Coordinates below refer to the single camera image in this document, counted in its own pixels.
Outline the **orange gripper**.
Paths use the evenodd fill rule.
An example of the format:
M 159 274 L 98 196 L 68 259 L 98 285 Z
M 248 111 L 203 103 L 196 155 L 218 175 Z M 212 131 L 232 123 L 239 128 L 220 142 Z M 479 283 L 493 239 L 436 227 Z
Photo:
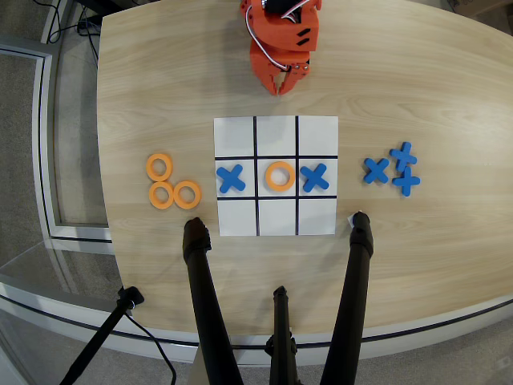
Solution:
M 317 49 L 318 11 L 299 10 L 296 22 L 289 18 L 292 14 L 282 18 L 281 14 L 264 10 L 249 11 L 249 30 L 260 49 L 250 54 L 252 69 L 271 95 L 284 95 L 305 78 L 310 71 L 311 53 Z M 277 88 L 275 78 L 281 72 L 286 74 Z

